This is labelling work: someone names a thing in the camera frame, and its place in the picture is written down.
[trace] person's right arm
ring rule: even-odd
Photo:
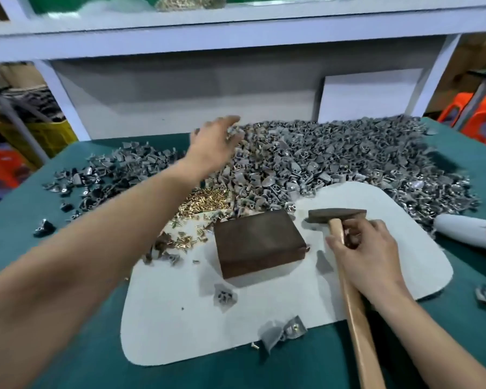
[[[486,368],[415,302],[403,281],[396,241],[382,221],[344,222],[356,249],[327,239],[351,282],[376,307],[431,389],[486,389]]]

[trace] human hand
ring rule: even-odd
[[[218,117],[191,133],[191,144],[185,159],[198,169],[201,178],[221,169],[234,155],[234,149],[243,136],[233,135],[227,139],[227,129],[239,119],[239,116]]]
[[[353,285],[373,304],[389,294],[410,295],[403,280],[397,243],[381,220],[365,218],[343,222],[358,247],[344,246],[335,236],[326,241]]]

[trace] wooden hammer handle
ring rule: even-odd
[[[343,244],[342,222],[338,218],[329,220],[331,234]],[[385,389],[382,370],[373,342],[369,322],[365,316],[360,292],[351,284],[339,259],[336,259],[338,279],[347,313],[347,324],[355,349],[356,365],[362,389]]]

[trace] hammer head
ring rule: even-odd
[[[339,218],[342,221],[350,218],[365,218],[367,210],[363,209],[317,209],[309,210],[306,222],[310,223],[328,223],[333,218]]]

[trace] forearm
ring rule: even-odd
[[[65,347],[148,251],[198,175],[194,165],[179,161],[86,213],[0,273],[1,388],[22,387]]]
[[[373,303],[431,389],[486,389],[486,368],[409,295],[387,292]]]

